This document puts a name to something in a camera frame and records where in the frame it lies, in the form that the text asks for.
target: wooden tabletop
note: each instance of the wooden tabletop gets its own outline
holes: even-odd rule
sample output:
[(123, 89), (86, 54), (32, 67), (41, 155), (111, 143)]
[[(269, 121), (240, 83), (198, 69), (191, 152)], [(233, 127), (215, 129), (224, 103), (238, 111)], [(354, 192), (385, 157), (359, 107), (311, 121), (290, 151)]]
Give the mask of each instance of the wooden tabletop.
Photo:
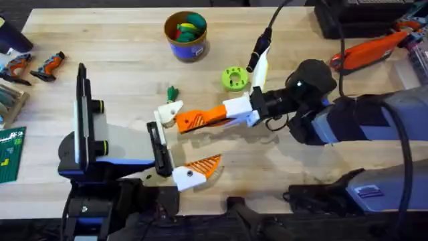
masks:
[[(35, 44), (23, 78), (33, 86), (19, 88), (31, 94), (14, 126), (27, 134), (18, 180), (0, 185), (0, 219), (58, 218), (70, 190), (57, 173), (58, 145), (72, 131), (78, 64), (85, 63), (92, 96), (106, 104), (112, 125), (145, 131), (153, 110), (164, 104), (170, 85), (180, 89), (183, 110), (208, 109), (241, 93), (224, 91), (221, 72), (229, 66), (246, 67), (255, 40), (275, 8), (198, 8), (208, 22), (209, 53), (185, 64), (172, 54), (163, 23), (182, 9), (34, 9), (23, 29)], [(364, 39), (348, 39), (353, 46)], [(53, 83), (29, 75), (50, 55), (63, 51), (67, 59)], [(307, 58), (327, 60), (339, 51), (339, 42), (321, 36), (311, 7), (287, 7), (276, 19), (268, 55), (266, 90), (284, 87), (284, 81)], [(385, 63), (344, 79), (347, 94), (398, 90), (391, 82), (392, 63), (405, 57), (397, 50)], [(334, 91), (330, 100), (338, 96)], [(167, 131), (176, 164), (218, 153), (223, 172), (217, 181), (181, 194), (180, 214), (220, 214), (227, 196), (246, 198), (258, 212), (289, 212), (281, 199), (291, 184), (329, 183), (359, 167), (388, 167), (402, 163), (398, 141), (340, 143), (334, 146), (301, 145), (284, 129), (269, 132), (263, 125), (223, 129), (205, 128), (179, 135)], [(415, 160), (426, 158), (426, 143), (412, 142)], [(145, 178), (153, 171), (137, 173)], [(168, 185), (157, 180), (148, 185)]]

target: small green object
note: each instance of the small green object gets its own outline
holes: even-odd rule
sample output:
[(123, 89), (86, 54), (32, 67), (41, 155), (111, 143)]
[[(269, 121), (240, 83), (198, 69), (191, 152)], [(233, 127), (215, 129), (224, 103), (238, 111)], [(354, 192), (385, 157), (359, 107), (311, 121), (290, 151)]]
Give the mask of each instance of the small green object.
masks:
[(186, 21), (189, 23), (192, 23), (195, 27), (197, 27), (198, 29), (200, 29), (202, 31), (205, 31), (205, 28), (207, 28), (207, 22), (198, 13), (190, 13), (186, 17)]
[(189, 33), (193, 33), (193, 34), (198, 33), (198, 29), (192, 28), (192, 27), (187, 27), (184, 24), (177, 24), (177, 29), (180, 30), (181, 33), (185, 33), (185, 32), (189, 32)]
[(187, 43), (195, 39), (196, 39), (195, 34), (190, 32), (184, 32), (180, 34), (180, 36), (176, 39), (176, 41), (180, 43)]
[(221, 84), (228, 91), (241, 91), (248, 84), (248, 73), (241, 67), (228, 67), (221, 73)]
[(25, 127), (0, 131), (0, 183), (17, 179), (24, 138)]
[(179, 95), (179, 89), (174, 88), (174, 86), (170, 86), (167, 90), (167, 103), (174, 102)]

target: handheld tool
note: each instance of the handheld tool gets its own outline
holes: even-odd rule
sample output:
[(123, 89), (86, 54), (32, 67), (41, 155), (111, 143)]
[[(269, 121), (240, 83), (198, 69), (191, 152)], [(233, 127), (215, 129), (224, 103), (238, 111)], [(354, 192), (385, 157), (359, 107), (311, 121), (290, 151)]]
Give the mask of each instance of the handheld tool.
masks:
[(30, 74), (43, 80), (45, 82), (53, 82), (56, 80), (55, 76), (52, 74), (53, 70), (58, 68), (62, 63), (62, 60), (66, 58), (66, 55), (63, 52), (56, 53), (48, 58), (42, 66), (40, 66), (37, 71), (31, 71)]
[[(407, 37), (408, 33), (400, 31), (369, 42), (365, 42), (345, 50), (343, 74), (347, 75), (367, 66), (386, 60), (395, 47)], [(330, 66), (336, 71), (340, 67), (340, 54), (330, 59)]]
[(17, 84), (24, 84), (31, 86), (27, 80), (23, 80), (19, 77), (22, 70), (27, 67), (28, 62), (31, 60), (31, 54), (22, 54), (11, 60), (7, 65), (0, 70), (0, 78)]
[[(342, 73), (347, 75), (386, 60), (396, 47), (410, 50), (422, 40), (428, 30), (427, 12), (428, 4), (420, 3), (395, 22), (391, 29), (392, 34), (345, 50)], [(340, 54), (335, 54), (330, 59), (330, 66), (336, 71), (339, 70)]]

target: orange tool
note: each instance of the orange tool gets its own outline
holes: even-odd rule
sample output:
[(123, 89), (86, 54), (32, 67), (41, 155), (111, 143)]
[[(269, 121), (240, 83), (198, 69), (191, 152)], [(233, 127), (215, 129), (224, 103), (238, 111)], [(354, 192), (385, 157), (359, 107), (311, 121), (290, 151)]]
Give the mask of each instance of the orange tool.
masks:
[(221, 155), (215, 155), (212, 157), (201, 159), (199, 161), (188, 163), (185, 165), (185, 167), (203, 174), (205, 178), (208, 179), (212, 176), (212, 174), (219, 166), (220, 160)]
[[(387, 59), (395, 47), (407, 36), (407, 32), (399, 31), (387, 37), (365, 42), (345, 50), (343, 74), (350, 74)], [(330, 59), (330, 66), (336, 71), (339, 70), (340, 54), (336, 54)]]
[(43, 65), (37, 69), (37, 71), (30, 71), (30, 74), (39, 78), (40, 80), (52, 82), (56, 80), (55, 76), (52, 74), (52, 71), (58, 68), (62, 63), (62, 60), (65, 58), (66, 56), (63, 52), (54, 54), (49, 59), (47, 59)]
[(202, 127), (223, 125), (231, 121), (227, 118), (226, 107), (219, 105), (211, 110), (191, 110), (177, 114), (175, 122), (181, 134), (194, 131)]
[(19, 77), (22, 71), (27, 67), (31, 61), (31, 54), (22, 54), (11, 60), (7, 65), (0, 70), (0, 78), (18, 84), (24, 84), (31, 86), (27, 80), (23, 80)]

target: cup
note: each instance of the cup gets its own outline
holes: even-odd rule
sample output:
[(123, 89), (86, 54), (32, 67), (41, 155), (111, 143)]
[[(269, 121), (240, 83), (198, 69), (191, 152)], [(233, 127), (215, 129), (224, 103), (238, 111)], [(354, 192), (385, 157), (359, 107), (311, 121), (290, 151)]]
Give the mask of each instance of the cup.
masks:
[(178, 13), (172, 14), (164, 25), (165, 35), (168, 39), (169, 45), (174, 53), (174, 55), (181, 61), (184, 62), (194, 62), (198, 60), (202, 53), (207, 49), (207, 27), (201, 36), (197, 39), (181, 43), (175, 41), (175, 35), (177, 32), (177, 25), (186, 22), (186, 17), (188, 14), (194, 13), (192, 11), (180, 11)]

